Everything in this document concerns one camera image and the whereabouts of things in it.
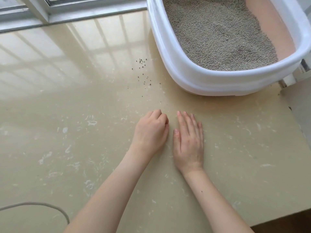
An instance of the open hand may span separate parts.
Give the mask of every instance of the open hand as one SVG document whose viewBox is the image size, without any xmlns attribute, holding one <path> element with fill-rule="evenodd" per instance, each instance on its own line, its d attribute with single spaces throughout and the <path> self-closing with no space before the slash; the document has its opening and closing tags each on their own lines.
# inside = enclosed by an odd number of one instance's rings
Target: open hand
<svg viewBox="0 0 311 233">
<path fill-rule="evenodd" d="M 173 159 L 175 166 L 185 175 L 191 171 L 203 170 L 204 137 L 201 122 L 193 114 L 177 111 L 180 130 L 173 134 Z"/>
<path fill-rule="evenodd" d="M 169 133 L 169 119 L 160 109 L 149 111 L 136 125 L 130 149 L 149 161 L 164 145 Z"/>
</svg>

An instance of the person's left hand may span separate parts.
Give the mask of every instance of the person's left hand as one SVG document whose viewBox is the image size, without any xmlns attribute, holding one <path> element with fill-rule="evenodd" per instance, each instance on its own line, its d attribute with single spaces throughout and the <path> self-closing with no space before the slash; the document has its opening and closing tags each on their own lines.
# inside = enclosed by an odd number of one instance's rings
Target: person's left hand
<svg viewBox="0 0 311 233">
<path fill-rule="evenodd" d="M 164 145 L 169 133 L 169 119 L 160 109 L 149 111 L 136 125 L 130 150 L 150 161 Z"/>
</svg>

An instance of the person's right arm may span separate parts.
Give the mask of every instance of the person's right arm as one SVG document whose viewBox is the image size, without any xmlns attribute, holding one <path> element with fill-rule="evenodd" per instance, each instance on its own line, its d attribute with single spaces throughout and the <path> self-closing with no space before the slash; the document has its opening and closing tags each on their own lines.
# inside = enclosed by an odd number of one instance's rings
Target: person's right arm
<svg viewBox="0 0 311 233">
<path fill-rule="evenodd" d="M 173 158 L 200 203 L 214 233 L 253 233 L 213 185 L 203 168 L 204 137 L 193 114 L 177 112 L 180 130 L 173 134 Z"/>
</svg>

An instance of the person's left arm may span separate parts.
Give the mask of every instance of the person's left arm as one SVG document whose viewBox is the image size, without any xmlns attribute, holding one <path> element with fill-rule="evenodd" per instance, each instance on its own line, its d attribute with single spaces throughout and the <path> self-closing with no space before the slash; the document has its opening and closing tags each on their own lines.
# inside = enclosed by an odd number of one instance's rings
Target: person's left arm
<svg viewBox="0 0 311 233">
<path fill-rule="evenodd" d="M 161 110 L 137 123 L 132 144 L 121 163 L 67 226 L 64 233 L 114 233 L 128 200 L 153 155 L 164 145 L 169 120 Z"/>
</svg>

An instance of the forearm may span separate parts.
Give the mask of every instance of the forearm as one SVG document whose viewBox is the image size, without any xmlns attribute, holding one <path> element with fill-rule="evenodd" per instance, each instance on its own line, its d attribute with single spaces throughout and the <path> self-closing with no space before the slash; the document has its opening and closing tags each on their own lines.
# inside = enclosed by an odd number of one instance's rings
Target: forearm
<svg viewBox="0 0 311 233">
<path fill-rule="evenodd" d="M 208 218 L 214 233 L 253 232 L 221 195 L 204 171 L 189 172 L 184 177 Z"/>
<path fill-rule="evenodd" d="M 64 233 L 114 233 L 148 161 L 129 151 Z"/>
</svg>

